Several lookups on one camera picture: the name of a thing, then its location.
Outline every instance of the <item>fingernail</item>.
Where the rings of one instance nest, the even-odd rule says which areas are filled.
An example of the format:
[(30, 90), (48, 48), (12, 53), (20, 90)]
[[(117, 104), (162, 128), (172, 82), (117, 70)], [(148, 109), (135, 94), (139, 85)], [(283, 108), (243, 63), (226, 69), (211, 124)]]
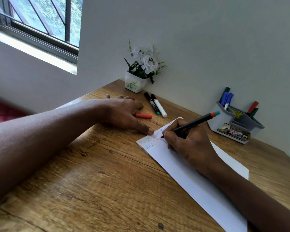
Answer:
[(148, 129), (148, 135), (153, 135), (154, 134), (154, 130), (152, 128)]

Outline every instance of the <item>yellow label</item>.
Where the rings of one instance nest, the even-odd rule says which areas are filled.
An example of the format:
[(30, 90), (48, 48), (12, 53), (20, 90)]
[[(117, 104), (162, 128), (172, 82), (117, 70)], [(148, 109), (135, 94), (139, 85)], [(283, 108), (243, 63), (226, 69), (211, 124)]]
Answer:
[(243, 113), (240, 113), (236, 110), (233, 110), (233, 109), (231, 109), (231, 110), (236, 114), (236, 118), (238, 118), (238, 119), (240, 118), (241, 115), (243, 115)]

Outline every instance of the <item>forearm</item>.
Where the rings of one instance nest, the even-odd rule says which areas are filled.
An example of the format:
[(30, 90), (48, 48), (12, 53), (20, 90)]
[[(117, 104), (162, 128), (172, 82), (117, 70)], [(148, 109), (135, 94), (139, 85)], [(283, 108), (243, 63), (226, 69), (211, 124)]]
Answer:
[(99, 100), (83, 101), (0, 123), (0, 197), (105, 115)]
[(213, 166), (207, 177), (260, 232), (290, 232), (290, 210), (227, 164)]

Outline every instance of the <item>wooden desk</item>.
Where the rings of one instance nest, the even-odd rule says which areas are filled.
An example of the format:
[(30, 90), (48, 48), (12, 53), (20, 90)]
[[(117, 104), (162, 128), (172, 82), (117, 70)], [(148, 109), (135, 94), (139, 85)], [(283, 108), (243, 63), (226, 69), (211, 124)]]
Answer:
[[(85, 95), (134, 96), (154, 114), (143, 93), (115, 81)], [(199, 115), (159, 99), (167, 118), (143, 119), (155, 130), (181, 116)], [(246, 145), (212, 132), (213, 143), (249, 169), (249, 180), (290, 209), (290, 158), (252, 140)], [(88, 129), (17, 186), (0, 204), (2, 231), (224, 231), (136, 143), (144, 135), (103, 127)]]

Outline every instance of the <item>desk organizer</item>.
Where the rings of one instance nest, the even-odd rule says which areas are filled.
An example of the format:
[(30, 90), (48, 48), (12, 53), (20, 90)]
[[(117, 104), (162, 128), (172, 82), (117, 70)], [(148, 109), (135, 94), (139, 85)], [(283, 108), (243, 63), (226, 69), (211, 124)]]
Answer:
[(227, 110), (216, 102), (211, 112), (220, 111), (220, 115), (207, 121), (211, 130), (237, 142), (246, 144), (264, 126), (255, 118), (250, 118), (240, 109), (229, 106)]

